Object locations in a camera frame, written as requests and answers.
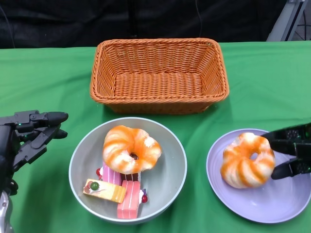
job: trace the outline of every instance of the purple plate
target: purple plate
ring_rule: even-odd
[[[258,188],[237,189],[228,185],[221,177],[223,151],[239,134],[251,132],[255,135],[263,130],[242,129],[220,137],[207,155],[206,170],[210,185],[219,199],[236,214],[255,222],[279,223],[300,214],[311,197],[311,175],[300,174],[281,180],[269,179]],[[292,156],[275,152],[276,165]]]

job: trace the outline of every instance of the orange wicker basket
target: orange wicker basket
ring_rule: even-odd
[[[90,95],[116,113],[199,113],[228,94],[213,40],[108,40],[97,47]]]

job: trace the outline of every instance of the glazed donut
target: glazed donut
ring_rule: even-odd
[[[259,187],[269,179],[275,164],[266,138],[242,133],[224,150],[221,176],[235,188]]]
[[[119,125],[105,137],[103,160],[112,170],[127,175],[152,169],[161,153],[158,142],[146,131]]]

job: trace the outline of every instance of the black curtain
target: black curtain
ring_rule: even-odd
[[[116,38],[198,37],[195,0],[0,0],[0,48],[96,46]],[[286,0],[197,0],[202,37],[265,41]],[[135,15],[129,20],[129,11]]]

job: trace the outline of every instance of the donut hole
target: donut hole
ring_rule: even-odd
[[[257,153],[253,153],[250,157],[251,160],[256,160],[257,159],[258,154]]]
[[[135,153],[130,153],[130,156],[131,156],[134,160],[137,160],[137,159],[138,159],[138,156],[137,156]]]

